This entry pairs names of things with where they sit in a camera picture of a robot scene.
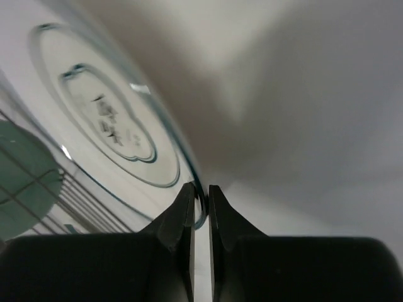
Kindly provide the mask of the small blue floral plate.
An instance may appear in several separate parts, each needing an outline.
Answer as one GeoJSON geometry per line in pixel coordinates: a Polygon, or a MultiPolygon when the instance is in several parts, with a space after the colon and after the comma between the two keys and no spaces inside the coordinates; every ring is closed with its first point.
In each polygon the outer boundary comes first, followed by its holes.
{"type": "Polygon", "coordinates": [[[1,121],[1,240],[17,237],[43,220],[62,186],[59,165],[34,134],[1,121]]]}

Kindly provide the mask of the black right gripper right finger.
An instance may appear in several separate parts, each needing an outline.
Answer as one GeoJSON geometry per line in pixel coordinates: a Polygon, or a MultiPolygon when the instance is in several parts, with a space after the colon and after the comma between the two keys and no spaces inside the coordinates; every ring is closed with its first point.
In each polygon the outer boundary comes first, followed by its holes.
{"type": "Polygon", "coordinates": [[[379,240],[279,237],[209,187],[214,301],[401,301],[402,271],[379,240]]]}

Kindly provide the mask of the white plate with blue rim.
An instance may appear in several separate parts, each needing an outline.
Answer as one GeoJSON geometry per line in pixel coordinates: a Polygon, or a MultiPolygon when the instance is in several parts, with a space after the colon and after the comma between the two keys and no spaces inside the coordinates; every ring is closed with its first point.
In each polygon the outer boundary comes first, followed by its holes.
{"type": "Polygon", "coordinates": [[[181,186],[204,188],[168,112],[133,60],[71,1],[1,2],[1,75],[28,119],[115,200],[148,219],[181,186]]]}

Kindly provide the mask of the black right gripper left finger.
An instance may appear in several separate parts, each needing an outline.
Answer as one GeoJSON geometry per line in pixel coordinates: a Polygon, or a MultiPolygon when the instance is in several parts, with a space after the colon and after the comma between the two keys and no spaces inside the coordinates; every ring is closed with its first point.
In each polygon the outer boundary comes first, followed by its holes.
{"type": "Polygon", "coordinates": [[[1,253],[2,301],[193,301],[195,187],[137,233],[42,235],[1,253]]]}

